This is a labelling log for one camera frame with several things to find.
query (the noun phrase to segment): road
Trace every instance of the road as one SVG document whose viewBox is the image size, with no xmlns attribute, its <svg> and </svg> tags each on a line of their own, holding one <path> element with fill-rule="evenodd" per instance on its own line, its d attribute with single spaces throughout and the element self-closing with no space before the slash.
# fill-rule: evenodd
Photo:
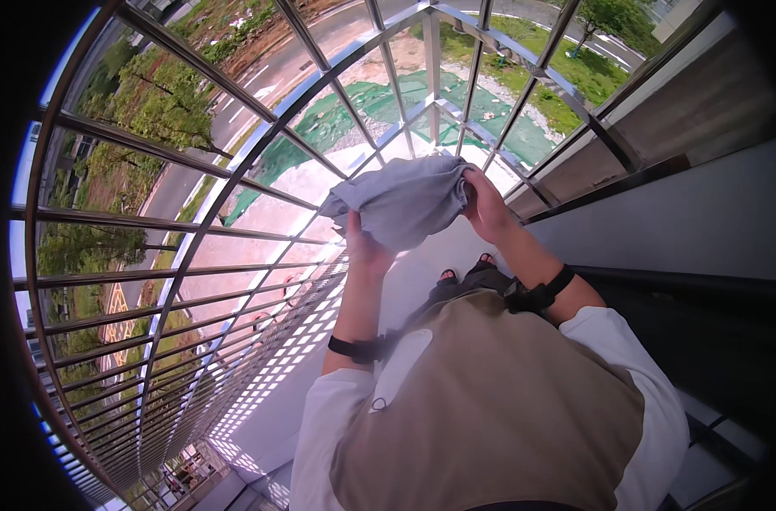
<svg viewBox="0 0 776 511">
<path fill-rule="evenodd" d="M 384 18 L 389 18 L 402 9 L 413 5 L 413 0 L 399 0 L 398 2 L 380 2 Z M 449 5 L 463 11 L 478 11 L 480 0 L 450 0 Z M 497 0 L 494 3 L 494 13 L 515 15 L 517 17 L 532 20 L 539 25 L 551 27 L 556 21 L 558 9 L 538 0 Z M 339 49 L 348 43 L 352 37 L 347 37 L 352 27 L 363 26 L 363 31 L 370 29 L 368 11 L 364 3 L 345 6 L 334 15 L 322 19 L 310 27 L 310 32 L 318 44 L 326 50 L 327 55 L 332 54 L 333 49 Z M 573 22 L 566 35 L 576 41 L 583 33 L 581 27 Z M 637 53 L 607 36 L 593 36 L 588 46 L 612 60 L 627 70 L 635 70 L 643 59 Z M 239 79 L 247 91 L 257 95 L 264 104 L 269 105 L 274 99 L 279 98 L 284 92 L 289 91 L 315 67 L 310 63 L 309 57 L 296 39 L 283 44 L 276 52 L 261 59 Z M 212 136 L 215 145 L 228 149 L 230 141 L 248 126 L 254 119 L 254 115 L 242 108 L 237 101 L 221 95 L 215 108 L 216 117 L 213 121 Z M 216 155 L 203 153 L 190 149 L 189 153 L 204 161 L 212 162 Z M 172 219 L 178 214 L 184 201 L 194 189 L 201 178 L 198 171 L 186 169 L 178 165 L 170 165 L 164 176 L 158 182 L 155 194 L 150 199 L 144 216 L 154 218 Z M 150 230 L 148 232 L 148 244 L 160 244 L 166 232 Z M 149 250 L 147 258 L 139 265 L 128 268 L 129 270 L 147 270 L 152 267 L 152 262 L 157 255 L 156 250 Z M 126 303 L 130 308 L 135 308 L 138 296 L 141 293 L 143 282 L 125 282 L 122 285 Z"/>
</svg>

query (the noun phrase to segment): gray towel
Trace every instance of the gray towel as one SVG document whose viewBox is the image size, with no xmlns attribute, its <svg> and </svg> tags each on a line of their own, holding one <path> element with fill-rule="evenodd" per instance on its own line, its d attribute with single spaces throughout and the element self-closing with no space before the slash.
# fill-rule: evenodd
<svg viewBox="0 0 776 511">
<path fill-rule="evenodd" d="M 328 192 L 318 210 L 343 233 L 348 209 L 359 211 L 362 230 L 395 252 L 419 246 L 449 226 L 467 206 L 463 158 L 395 158 L 383 169 L 343 181 Z"/>
</svg>

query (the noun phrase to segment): foot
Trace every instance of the foot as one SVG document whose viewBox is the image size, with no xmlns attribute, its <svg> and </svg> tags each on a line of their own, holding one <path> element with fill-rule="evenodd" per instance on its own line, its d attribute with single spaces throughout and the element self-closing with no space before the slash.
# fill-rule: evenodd
<svg viewBox="0 0 776 511">
<path fill-rule="evenodd" d="M 456 273 L 451 269 L 447 269 L 442 272 L 442 275 L 440 275 L 440 282 L 444 281 L 445 279 L 453 279 L 455 277 L 456 277 Z"/>
<path fill-rule="evenodd" d="M 478 262 L 489 262 L 490 264 L 496 266 L 496 261 L 493 259 L 493 256 L 487 252 L 479 256 Z"/>
</svg>

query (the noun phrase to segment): beige vest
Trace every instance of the beige vest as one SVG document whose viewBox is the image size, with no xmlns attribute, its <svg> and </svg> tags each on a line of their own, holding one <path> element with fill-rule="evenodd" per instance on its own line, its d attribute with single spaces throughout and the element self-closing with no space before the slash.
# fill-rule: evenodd
<svg viewBox="0 0 776 511">
<path fill-rule="evenodd" d="M 494 291 L 435 304 L 433 340 L 393 402 L 363 403 L 332 463 L 346 511 L 459 511 L 546 500 L 615 509 L 641 439 L 644 400 L 544 319 Z"/>
</svg>

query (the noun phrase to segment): metal grate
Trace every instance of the metal grate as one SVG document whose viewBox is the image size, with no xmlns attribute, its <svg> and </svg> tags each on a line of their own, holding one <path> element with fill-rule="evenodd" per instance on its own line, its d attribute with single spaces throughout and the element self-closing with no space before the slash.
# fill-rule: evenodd
<svg viewBox="0 0 776 511">
<path fill-rule="evenodd" d="M 708 23 L 713 15 L 712 17 L 704 16 L 700 20 L 700 25 L 689 27 L 687 32 L 689 39 L 671 37 L 662 54 L 648 60 L 605 105 L 597 109 L 573 85 L 549 67 L 550 60 L 556 52 L 568 24 L 573 19 L 580 1 L 568 0 L 566 2 L 541 54 L 536 56 L 511 37 L 489 27 L 492 0 L 482 2 L 478 18 L 431 0 L 410 6 L 388 20 L 383 20 L 377 0 L 366 0 L 365 3 L 373 22 L 373 30 L 352 41 L 335 56 L 327 59 L 290 0 L 274 0 L 277 9 L 290 25 L 293 36 L 300 41 L 319 70 L 319 72 L 307 77 L 295 89 L 295 92 L 286 96 L 274 111 L 252 97 L 243 87 L 206 61 L 175 34 L 169 32 L 155 19 L 136 7 L 122 1 L 114 1 L 100 10 L 70 56 L 64 72 L 58 80 L 52 99 L 40 112 L 40 118 L 37 120 L 41 121 L 41 128 L 30 173 L 27 202 L 25 205 L 15 204 L 13 207 L 13 219 L 25 222 L 26 278 L 14 279 L 14 289 L 27 291 L 32 305 L 33 326 L 25 329 L 23 343 L 24 352 L 33 361 L 33 370 L 40 382 L 37 405 L 44 414 L 44 420 L 49 425 L 50 430 L 72 455 L 72 461 L 68 460 L 65 466 L 90 502 L 102 504 L 103 499 L 112 495 L 111 492 L 123 498 L 124 492 L 134 483 L 151 474 L 159 465 L 180 452 L 184 446 L 203 438 L 210 425 L 216 421 L 220 414 L 226 412 L 226 406 L 231 402 L 230 400 L 236 392 L 242 389 L 242 385 L 246 381 L 245 378 L 252 374 L 256 364 L 263 359 L 266 353 L 278 346 L 283 329 L 287 328 L 287 325 L 291 324 L 291 321 L 301 312 L 304 312 L 306 307 L 316 301 L 322 292 L 327 292 L 330 289 L 328 287 L 330 282 L 342 279 L 345 268 L 339 267 L 336 262 L 331 267 L 328 266 L 327 261 L 323 260 L 284 262 L 284 258 L 295 245 L 328 245 L 330 243 L 303 237 L 312 221 L 317 218 L 317 207 L 314 204 L 247 176 L 247 171 L 253 168 L 262 151 L 276 137 L 283 136 L 290 140 L 292 144 L 302 149 L 313 161 L 334 177 L 350 179 L 362 172 L 373 160 L 383 164 L 382 152 L 400 134 L 407 142 L 409 153 L 415 157 L 411 126 L 425 116 L 431 126 L 431 145 L 433 147 L 439 146 L 440 119 L 444 115 L 459 129 L 458 143 L 455 148 L 456 155 L 460 154 L 465 137 L 469 133 L 490 148 L 482 166 L 485 172 L 498 158 L 507 168 L 516 173 L 519 182 L 506 194 L 506 198 L 522 187 L 529 187 L 548 209 L 556 209 L 560 206 L 560 201 L 549 190 L 540 187 L 535 177 L 552 158 L 555 158 L 555 155 L 560 154 L 577 141 L 580 135 L 589 130 L 592 130 L 595 136 L 604 142 L 606 148 L 623 165 L 626 172 L 633 173 L 643 169 L 641 160 L 635 151 L 602 119 L 614 105 L 634 92 L 642 83 L 645 83 L 661 65 L 693 37 L 693 34 L 696 34 Z M 82 61 L 112 18 L 121 20 L 137 33 L 148 37 L 169 54 L 195 69 L 210 83 L 222 89 L 260 119 L 259 127 L 251 134 L 246 145 L 246 147 L 250 147 L 250 150 L 243 156 L 239 164 L 230 165 L 231 170 L 223 169 L 183 152 L 164 147 L 157 142 L 138 137 L 116 126 L 100 123 L 63 109 L 66 95 Z M 475 38 L 464 106 L 456 106 L 440 96 L 440 21 L 456 26 Z M 400 31 L 419 23 L 422 24 L 425 45 L 428 96 L 415 106 L 408 108 L 403 105 L 389 41 Z M 385 71 L 396 100 L 399 122 L 375 139 L 369 134 L 362 117 L 343 90 L 338 77 L 355 62 L 377 48 L 382 54 Z M 498 137 L 493 136 L 478 123 L 469 119 L 479 76 L 480 56 L 487 49 L 504 55 L 505 58 L 523 66 L 530 73 L 530 78 L 521 91 L 511 113 L 507 116 L 506 123 Z M 538 83 L 542 83 L 563 100 L 583 120 L 583 125 L 564 143 L 560 144 L 551 156 L 544 159 L 531 172 L 525 173 L 519 166 L 518 158 L 507 152 L 503 148 L 503 143 Z M 338 169 L 288 125 L 291 119 L 298 115 L 324 87 L 331 87 L 336 98 L 353 120 L 354 126 L 362 132 L 362 137 L 371 148 L 370 152 L 353 162 L 348 169 Z M 69 130 L 89 138 L 107 141 L 226 181 L 212 205 L 205 211 L 202 220 L 195 222 L 45 207 L 40 205 L 40 195 L 44 193 L 43 172 L 48 158 L 51 134 L 55 130 Z M 295 235 L 212 225 L 235 187 L 244 187 L 297 208 L 315 211 L 315 213 Z M 39 275 L 36 261 L 36 248 L 39 245 L 37 224 L 46 221 L 182 233 L 184 241 L 180 251 L 183 251 L 183 257 L 177 268 L 169 270 Z M 191 267 L 201 241 L 207 235 L 276 241 L 286 243 L 287 246 L 271 263 L 226 267 Z M 308 269 L 310 272 L 311 269 L 322 267 L 326 267 L 328 270 L 318 280 L 311 281 L 306 278 L 285 284 L 263 286 L 266 277 L 278 269 L 300 268 Z M 175 301 L 185 277 L 212 276 L 243 271 L 263 271 L 264 278 L 252 289 L 222 293 L 201 299 Z M 161 292 L 162 301 L 159 301 L 155 307 L 109 313 L 58 324 L 46 324 L 45 322 L 40 290 L 146 279 L 167 280 Z M 285 290 L 293 293 L 296 292 L 296 288 L 303 285 L 312 286 L 310 294 L 301 298 L 297 306 L 291 310 L 282 309 L 276 314 L 276 316 L 285 314 L 284 321 L 278 323 L 274 322 L 272 317 L 263 317 L 251 322 L 241 322 L 241 319 L 250 312 L 275 305 L 285 306 L 288 302 L 288 296 L 286 296 L 282 300 L 265 303 L 262 306 L 251 306 L 252 297 L 272 290 Z M 170 312 L 227 299 L 240 300 L 241 305 L 226 315 L 195 322 L 177 329 L 165 330 Z M 152 328 L 146 335 L 106 344 L 91 352 L 58 356 L 54 353 L 49 342 L 51 335 L 103 327 L 143 317 L 152 318 Z M 169 352 L 158 353 L 162 339 L 220 322 L 223 322 L 224 326 L 219 333 L 206 336 L 194 344 L 180 348 L 197 348 L 208 344 L 208 349 L 200 351 L 193 359 L 185 361 L 185 364 L 179 363 L 161 369 L 153 369 L 155 362 L 170 354 Z M 253 330 L 248 335 L 230 339 L 232 333 L 253 326 L 259 326 L 262 330 Z M 258 339 L 263 339 L 262 344 L 254 348 L 256 342 L 261 342 Z M 148 355 L 143 360 L 118 365 L 111 370 L 86 379 L 61 383 L 58 372 L 62 368 L 91 362 L 101 356 L 118 353 L 133 347 L 144 347 Z M 187 369 L 183 372 L 173 373 L 173 371 L 184 367 Z M 102 392 L 93 398 L 82 402 L 71 402 L 68 399 L 67 394 L 73 390 L 90 384 L 103 385 L 105 380 L 132 370 L 139 370 L 134 378 L 127 381 L 117 381 L 117 383 L 106 387 L 103 386 Z M 130 388 L 137 388 L 137 393 L 121 398 L 121 393 Z M 112 416 L 107 415 L 105 421 L 96 421 L 91 424 L 93 419 L 118 411 L 125 405 L 129 406 L 128 410 Z M 95 411 L 83 413 L 84 410 L 93 409 Z"/>
</svg>

